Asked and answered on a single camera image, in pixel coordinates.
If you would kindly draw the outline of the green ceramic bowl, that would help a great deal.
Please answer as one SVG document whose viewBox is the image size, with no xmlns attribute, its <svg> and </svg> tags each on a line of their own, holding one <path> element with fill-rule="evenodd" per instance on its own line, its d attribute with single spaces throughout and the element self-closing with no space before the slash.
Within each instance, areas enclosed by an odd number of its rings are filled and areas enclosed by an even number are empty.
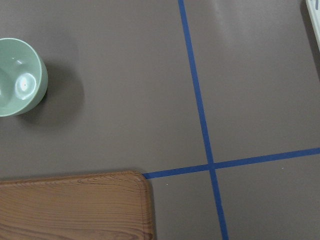
<svg viewBox="0 0 320 240">
<path fill-rule="evenodd" d="M 0 40 L 0 116 L 24 114 L 37 106 L 48 89 L 44 61 L 28 43 Z"/>
</svg>

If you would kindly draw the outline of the brown wooden tray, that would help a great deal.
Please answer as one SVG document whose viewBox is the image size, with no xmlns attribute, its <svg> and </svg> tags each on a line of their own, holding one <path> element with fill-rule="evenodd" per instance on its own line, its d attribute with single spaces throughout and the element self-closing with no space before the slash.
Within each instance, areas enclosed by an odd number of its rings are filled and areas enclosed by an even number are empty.
<svg viewBox="0 0 320 240">
<path fill-rule="evenodd" d="M 3 181 L 3 240 L 153 240 L 151 189 L 137 171 Z"/>
</svg>

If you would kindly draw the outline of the cream bear print tray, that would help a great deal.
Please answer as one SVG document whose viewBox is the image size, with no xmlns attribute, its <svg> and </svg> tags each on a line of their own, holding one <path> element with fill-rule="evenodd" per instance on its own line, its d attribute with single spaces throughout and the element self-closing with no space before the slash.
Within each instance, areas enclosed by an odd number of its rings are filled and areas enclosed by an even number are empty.
<svg viewBox="0 0 320 240">
<path fill-rule="evenodd" d="M 318 48 L 320 47 L 320 0 L 305 1 Z"/>
</svg>

